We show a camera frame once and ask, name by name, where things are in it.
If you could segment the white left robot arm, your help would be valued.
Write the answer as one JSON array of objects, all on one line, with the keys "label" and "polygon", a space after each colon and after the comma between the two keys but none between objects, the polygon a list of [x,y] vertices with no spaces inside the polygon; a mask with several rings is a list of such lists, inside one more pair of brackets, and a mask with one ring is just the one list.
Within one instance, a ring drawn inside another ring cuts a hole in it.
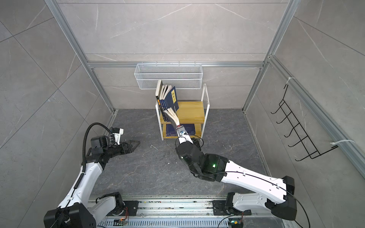
[{"label": "white left robot arm", "polygon": [[88,208],[94,185],[109,159],[132,153],[140,141],[116,142],[115,137],[97,136],[83,159],[80,173],[64,200],[44,216],[46,228],[95,228],[108,214],[126,216],[127,207],[119,192],[97,197]]}]

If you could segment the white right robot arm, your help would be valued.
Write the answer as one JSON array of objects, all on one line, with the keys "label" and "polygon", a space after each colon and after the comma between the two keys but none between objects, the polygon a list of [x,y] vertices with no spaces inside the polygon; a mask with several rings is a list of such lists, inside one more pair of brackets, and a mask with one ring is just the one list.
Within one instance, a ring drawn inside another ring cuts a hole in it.
[{"label": "white right robot arm", "polygon": [[189,135],[180,136],[177,141],[176,153],[194,177],[228,183],[251,191],[250,194],[229,193],[225,205],[228,212],[270,211],[281,219],[296,219],[297,200],[294,197],[295,180],[292,177],[265,176],[223,156],[205,154],[198,146],[198,141]]}]

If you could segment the navy book yin-yang cover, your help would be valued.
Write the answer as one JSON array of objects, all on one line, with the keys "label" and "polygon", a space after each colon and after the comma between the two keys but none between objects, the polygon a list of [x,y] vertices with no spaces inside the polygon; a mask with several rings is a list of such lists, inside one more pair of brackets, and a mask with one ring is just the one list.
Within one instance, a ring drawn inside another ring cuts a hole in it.
[{"label": "navy book yin-yang cover", "polygon": [[165,93],[164,93],[164,102],[165,102],[165,109],[168,109],[170,107],[170,105],[168,104],[169,103],[169,93],[170,91],[172,90],[172,86],[171,85],[166,85],[167,86],[167,89],[165,90]]}]

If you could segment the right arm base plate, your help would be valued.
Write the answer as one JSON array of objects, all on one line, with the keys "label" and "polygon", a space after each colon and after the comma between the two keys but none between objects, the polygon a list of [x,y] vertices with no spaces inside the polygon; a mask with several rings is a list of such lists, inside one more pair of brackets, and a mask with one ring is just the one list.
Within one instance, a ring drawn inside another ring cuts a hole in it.
[{"label": "right arm base plate", "polygon": [[243,215],[250,216],[252,215],[251,210],[239,211],[235,209],[233,206],[229,206],[228,203],[224,200],[213,200],[213,214],[215,216],[223,216],[223,215]]}]

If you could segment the black white-title book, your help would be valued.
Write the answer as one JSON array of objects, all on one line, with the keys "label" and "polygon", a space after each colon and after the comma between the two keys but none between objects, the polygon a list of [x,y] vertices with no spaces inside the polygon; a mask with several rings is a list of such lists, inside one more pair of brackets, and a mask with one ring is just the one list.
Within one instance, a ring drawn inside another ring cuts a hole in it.
[{"label": "black white-title book", "polygon": [[164,110],[164,114],[166,115],[168,121],[176,128],[180,126],[179,118],[176,112],[170,107]]}]

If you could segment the blue book yellow label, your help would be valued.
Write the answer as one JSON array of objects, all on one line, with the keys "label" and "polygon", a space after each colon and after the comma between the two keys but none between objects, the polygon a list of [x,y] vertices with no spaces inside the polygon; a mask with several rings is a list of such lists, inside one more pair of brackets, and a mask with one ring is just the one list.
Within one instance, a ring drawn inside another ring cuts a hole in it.
[{"label": "blue book yellow label", "polygon": [[176,88],[173,87],[172,90],[169,93],[169,105],[170,107],[177,112],[177,110],[179,109],[179,105],[178,105],[178,99],[177,99],[177,93],[176,93]]}]

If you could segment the navy yellow-label front book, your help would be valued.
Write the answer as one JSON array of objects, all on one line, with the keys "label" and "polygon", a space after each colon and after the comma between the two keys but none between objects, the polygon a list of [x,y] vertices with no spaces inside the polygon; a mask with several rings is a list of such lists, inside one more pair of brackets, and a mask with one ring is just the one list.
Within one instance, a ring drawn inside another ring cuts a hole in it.
[{"label": "navy yellow-label front book", "polygon": [[[195,135],[196,130],[195,130],[194,124],[184,124],[183,126],[189,135]],[[166,125],[166,137],[176,137],[176,136],[177,136],[177,131],[174,128],[174,126],[172,124],[167,124]]]}]

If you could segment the dark book pages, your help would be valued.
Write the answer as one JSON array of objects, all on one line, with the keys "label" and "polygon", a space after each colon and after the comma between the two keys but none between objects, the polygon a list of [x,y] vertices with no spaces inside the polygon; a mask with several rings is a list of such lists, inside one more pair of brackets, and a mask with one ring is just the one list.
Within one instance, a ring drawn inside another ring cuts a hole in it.
[{"label": "dark book pages", "polygon": [[161,89],[161,93],[159,95],[159,100],[160,100],[160,105],[161,105],[161,109],[162,109],[162,116],[163,116],[163,119],[165,122],[168,121],[168,118],[167,116],[165,115],[165,102],[164,102],[164,93],[165,93],[165,90],[167,89],[167,86],[166,85],[162,85],[162,89]]}]

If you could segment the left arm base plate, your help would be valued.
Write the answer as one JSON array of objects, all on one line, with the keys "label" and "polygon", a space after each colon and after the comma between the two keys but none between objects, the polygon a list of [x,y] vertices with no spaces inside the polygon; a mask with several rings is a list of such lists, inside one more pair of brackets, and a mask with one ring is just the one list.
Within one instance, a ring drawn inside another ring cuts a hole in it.
[{"label": "left arm base plate", "polygon": [[112,214],[113,216],[136,216],[138,211],[139,201],[130,200],[124,201],[124,207],[122,209],[118,209],[116,214]]}]

